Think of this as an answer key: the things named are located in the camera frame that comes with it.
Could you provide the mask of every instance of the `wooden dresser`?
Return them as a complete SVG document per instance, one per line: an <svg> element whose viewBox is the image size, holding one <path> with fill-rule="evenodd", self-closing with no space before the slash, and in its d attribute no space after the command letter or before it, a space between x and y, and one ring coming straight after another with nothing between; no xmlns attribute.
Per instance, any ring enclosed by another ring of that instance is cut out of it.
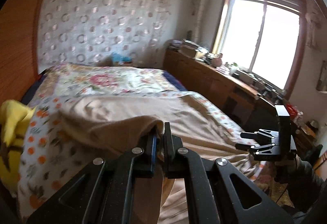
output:
<svg viewBox="0 0 327 224"><path fill-rule="evenodd" d="M229 75L223 75L213 67L188 58L179 52L167 49L163 69L176 77L187 90L206 97L236 123L234 109L240 105L249 112L245 122L238 123L246 132L259 129L278 130L274 105L258 97L255 89ZM304 132L296 133L297 127L291 122L291 130L298 154L304 157L313 146Z"/></svg>
<svg viewBox="0 0 327 224"><path fill-rule="evenodd" d="M253 109L255 105L257 99L255 89L238 79L219 73L207 64L170 49L166 51L163 64L163 69L176 77L187 90L200 93L227 115L233 107L226 105L230 109L225 109L228 98L245 108Z"/></svg>

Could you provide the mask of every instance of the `pink flower pattern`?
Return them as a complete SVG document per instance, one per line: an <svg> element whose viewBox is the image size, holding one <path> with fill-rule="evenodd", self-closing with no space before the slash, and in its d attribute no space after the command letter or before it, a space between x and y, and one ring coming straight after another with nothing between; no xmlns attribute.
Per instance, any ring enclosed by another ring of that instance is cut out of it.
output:
<svg viewBox="0 0 327 224"><path fill-rule="evenodd" d="M96 74L90 77L89 81L97 86L109 87L109 86L118 86L117 78L111 74Z"/></svg>

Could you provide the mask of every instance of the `patterned wallpaper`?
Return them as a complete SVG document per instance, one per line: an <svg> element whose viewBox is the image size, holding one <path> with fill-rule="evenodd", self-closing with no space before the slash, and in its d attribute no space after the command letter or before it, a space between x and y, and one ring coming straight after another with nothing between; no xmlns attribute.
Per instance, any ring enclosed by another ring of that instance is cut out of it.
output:
<svg viewBox="0 0 327 224"><path fill-rule="evenodd" d="M155 66L170 0L44 0L39 72L62 62L105 65L112 52Z"/></svg>

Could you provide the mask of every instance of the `curtain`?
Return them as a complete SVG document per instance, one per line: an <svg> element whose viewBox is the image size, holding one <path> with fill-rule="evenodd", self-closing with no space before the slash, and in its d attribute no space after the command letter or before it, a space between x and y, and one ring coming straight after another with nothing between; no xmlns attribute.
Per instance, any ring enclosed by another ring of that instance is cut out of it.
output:
<svg viewBox="0 0 327 224"><path fill-rule="evenodd" d="M305 14L305 19L307 20L307 35L305 45L306 47L318 51L321 51L321 46L317 44L316 33L322 26L321 16L322 13L317 4L313 0L307 0L307 13Z"/></svg>
<svg viewBox="0 0 327 224"><path fill-rule="evenodd" d="M63 62L103 64L111 53L153 66L170 16L169 0L44 0L39 72Z"/></svg>
<svg viewBox="0 0 327 224"><path fill-rule="evenodd" d="M195 23L192 33L192 41L199 43L201 25L203 23L203 16L207 8L209 0L194 0L195 5Z"/></svg>

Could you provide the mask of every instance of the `box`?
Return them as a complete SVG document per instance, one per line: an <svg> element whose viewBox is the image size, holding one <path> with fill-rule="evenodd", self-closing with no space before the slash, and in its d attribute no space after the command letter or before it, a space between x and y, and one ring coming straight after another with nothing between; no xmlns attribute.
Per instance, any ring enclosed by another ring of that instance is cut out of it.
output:
<svg viewBox="0 0 327 224"><path fill-rule="evenodd" d="M203 55L205 55L205 53L199 52L183 44L180 46L179 52L189 58L201 58Z"/></svg>

